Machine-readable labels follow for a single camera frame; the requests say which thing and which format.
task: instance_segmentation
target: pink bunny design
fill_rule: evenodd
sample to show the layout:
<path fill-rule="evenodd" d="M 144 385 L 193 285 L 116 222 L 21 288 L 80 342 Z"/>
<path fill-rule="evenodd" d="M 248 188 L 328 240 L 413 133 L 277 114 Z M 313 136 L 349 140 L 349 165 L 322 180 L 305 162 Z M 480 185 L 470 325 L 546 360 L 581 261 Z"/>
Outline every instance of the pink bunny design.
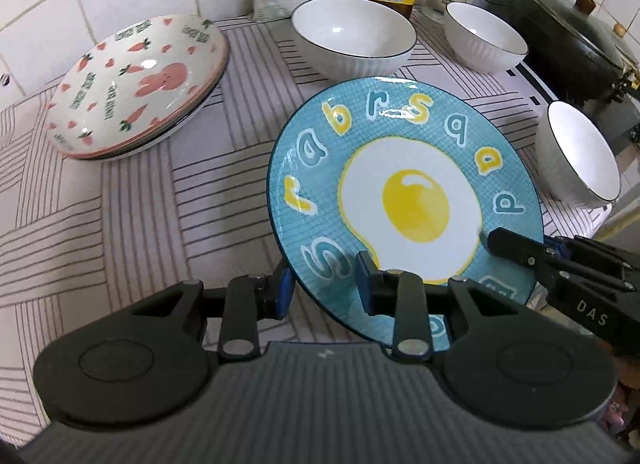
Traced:
<path fill-rule="evenodd" d="M 159 73 L 145 76 L 140 80 L 142 89 L 138 89 L 136 96 L 147 96 L 156 90 L 177 89 L 187 79 L 187 66 L 185 64 L 171 64 L 164 67 Z"/>

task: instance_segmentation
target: ceramic plate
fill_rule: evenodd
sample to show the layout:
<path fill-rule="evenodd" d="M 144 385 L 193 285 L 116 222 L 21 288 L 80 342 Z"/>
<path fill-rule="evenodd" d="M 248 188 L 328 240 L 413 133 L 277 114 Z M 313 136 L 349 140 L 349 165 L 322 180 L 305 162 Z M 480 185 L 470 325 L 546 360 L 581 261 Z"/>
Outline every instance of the ceramic plate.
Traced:
<path fill-rule="evenodd" d="M 193 109 L 185 112 L 176 120 L 173 120 L 167 128 L 160 131 L 158 134 L 149 134 L 148 136 L 143 137 L 139 142 L 126 147 L 116 154 L 99 155 L 97 157 L 92 157 L 91 159 L 86 159 L 85 161 L 92 163 L 95 161 L 118 161 L 120 159 L 125 159 L 126 157 L 131 157 L 132 155 L 143 152 L 146 149 L 150 149 L 151 147 L 158 145 L 158 143 L 164 141 L 165 139 L 169 139 L 169 137 L 171 137 L 178 130 L 184 127 L 189 121 L 191 121 L 191 118 L 193 118 L 202 109 L 201 104 L 204 104 L 204 102 L 207 101 L 207 98 L 215 90 L 216 87 L 217 84 L 212 85 L 210 90 L 202 95 L 202 99 L 193 106 Z"/>
<path fill-rule="evenodd" d="M 364 337 L 389 344 L 394 320 L 364 312 L 354 257 L 443 284 L 464 275 L 525 303 L 532 272 L 492 257 L 479 232 L 542 241 L 538 197 L 520 158 L 465 102 L 424 83 L 365 78 L 298 109 L 270 161 L 268 205 L 304 289 Z M 431 318 L 436 349 L 449 341 Z"/>
<path fill-rule="evenodd" d="M 228 46 L 197 16 L 149 19 L 85 54 L 49 104 L 47 134 L 69 157 L 117 154 L 193 109 L 219 80 Z"/>

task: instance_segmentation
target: striped tablecloth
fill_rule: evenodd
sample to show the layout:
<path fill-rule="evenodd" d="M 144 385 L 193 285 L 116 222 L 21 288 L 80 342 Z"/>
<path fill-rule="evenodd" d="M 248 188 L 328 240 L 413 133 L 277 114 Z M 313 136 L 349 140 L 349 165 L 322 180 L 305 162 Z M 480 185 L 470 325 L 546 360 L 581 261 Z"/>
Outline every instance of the striped tablecloth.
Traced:
<path fill-rule="evenodd" d="M 416 17 L 419 41 L 398 76 L 431 83 L 491 120 L 537 180 L 540 96 L 514 72 L 486 76 L 453 60 L 442 29 Z M 296 51 L 289 21 L 218 22 L 231 45 L 219 87 L 168 141 L 113 163 L 63 158 L 46 141 L 55 84 L 0 114 L 0 436 L 23 444 L 47 422 L 31 381 L 43 347 L 65 332 L 182 279 L 221 286 L 280 259 L 265 197 L 287 118 L 329 82 Z M 607 209 L 577 211 L 540 193 L 545 233 L 592 236 Z M 205 345 L 215 348 L 219 321 Z M 300 289 L 272 340 L 356 336 Z"/>

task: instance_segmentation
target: ribbed gray plastic surface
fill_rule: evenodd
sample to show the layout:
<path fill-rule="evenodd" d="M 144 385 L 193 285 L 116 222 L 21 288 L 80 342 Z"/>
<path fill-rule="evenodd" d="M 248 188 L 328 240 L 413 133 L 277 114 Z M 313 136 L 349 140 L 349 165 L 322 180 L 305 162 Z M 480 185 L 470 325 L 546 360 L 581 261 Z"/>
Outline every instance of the ribbed gray plastic surface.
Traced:
<path fill-rule="evenodd" d="M 379 345 L 273 343 L 258 360 L 223 367 L 171 418 L 122 433 L 54 423 L 21 456 L 29 464 L 602 464 L 630 455 L 594 423 L 527 433 L 479 420 L 427 368 L 395 364 Z"/>

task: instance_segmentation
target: yellow letter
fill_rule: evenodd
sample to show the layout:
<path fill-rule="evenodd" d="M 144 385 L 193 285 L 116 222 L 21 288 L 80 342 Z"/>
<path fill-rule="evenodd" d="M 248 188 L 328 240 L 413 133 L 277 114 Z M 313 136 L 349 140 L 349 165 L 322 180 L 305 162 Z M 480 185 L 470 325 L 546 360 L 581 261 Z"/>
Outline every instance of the yellow letter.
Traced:
<path fill-rule="evenodd" d="M 502 155 L 493 147 L 482 147 L 476 152 L 476 167 L 478 173 L 483 176 L 502 168 Z"/>
<path fill-rule="evenodd" d="M 318 213 L 316 203 L 300 197 L 298 195 L 299 191 L 300 181 L 293 177 L 293 175 L 288 175 L 284 178 L 284 202 L 286 202 L 291 209 L 304 213 L 305 215 L 315 215 Z"/>
<path fill-rule="evenodd" d="M 433 99 L 426 94 L 417 92 L 409 98 L 409 105 L 402 109 L 407 111 L 407 121 L 414 125 L 424 125 L 429 121 L 429 107 L 433 105 Z"/>
<path fill-rule="evenodd" d="M 351 113 L 344 105 L 331 107 L 328 102 L 322 103 L 324 117 L 338 136 L 344 136 L 351 128 Z"/>

